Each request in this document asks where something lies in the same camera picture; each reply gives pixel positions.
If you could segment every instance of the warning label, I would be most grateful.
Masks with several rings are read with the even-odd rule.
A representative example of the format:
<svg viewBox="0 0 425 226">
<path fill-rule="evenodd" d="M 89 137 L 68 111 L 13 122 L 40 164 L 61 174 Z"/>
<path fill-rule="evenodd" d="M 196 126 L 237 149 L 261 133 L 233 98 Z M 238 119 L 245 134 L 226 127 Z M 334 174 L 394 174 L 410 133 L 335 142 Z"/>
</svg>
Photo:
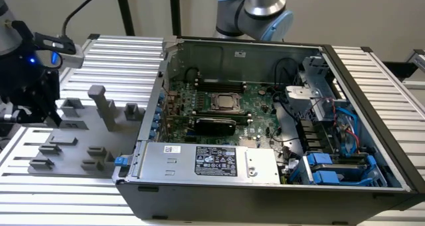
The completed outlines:
<svg viewBox="0 0 425 226">
<path fill-rule="evenodd" d="M 235 149 L 197 146 L 194 173 L 210 176 L 237 176 Z"/>
</svg>

